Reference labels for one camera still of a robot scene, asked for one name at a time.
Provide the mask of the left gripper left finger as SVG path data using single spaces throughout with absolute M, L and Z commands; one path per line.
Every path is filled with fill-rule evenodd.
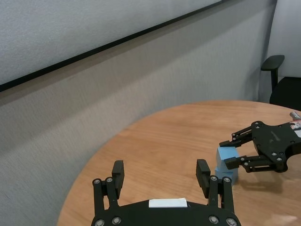
M 103 198 L 107 196 L 109 207 L 118 207 L 118 199 L 124 182 L 124 163 L 122 160 L 114 162 L 111 176 L 104 181 L 99 178 L 93 180 L 94 191 L 94 212 L 102 213 L 105 211 Z

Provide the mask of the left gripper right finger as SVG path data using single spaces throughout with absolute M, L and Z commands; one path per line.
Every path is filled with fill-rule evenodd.
M 196 177 L 204 197 L 208 200 L 208 206 L 218 207 L 218 197 L 220 197 L 222 209 L 234 210 L 231 178 L 218 178 L 211 175 L 209 166 L 204 159 L 197 159 Z

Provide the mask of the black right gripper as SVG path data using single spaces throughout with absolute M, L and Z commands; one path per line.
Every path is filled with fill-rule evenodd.
M 219 143 L 220 147 L 240 147 L 252 141 L 259 155 L 225 159 L 227 169 L 242 166 L 247 173 L 288 170 L 287 160 L 301 153 L 301 122 L 291 121 L 270 126 L 256 121 L 251 126 L 232 133 L 232 140 Z

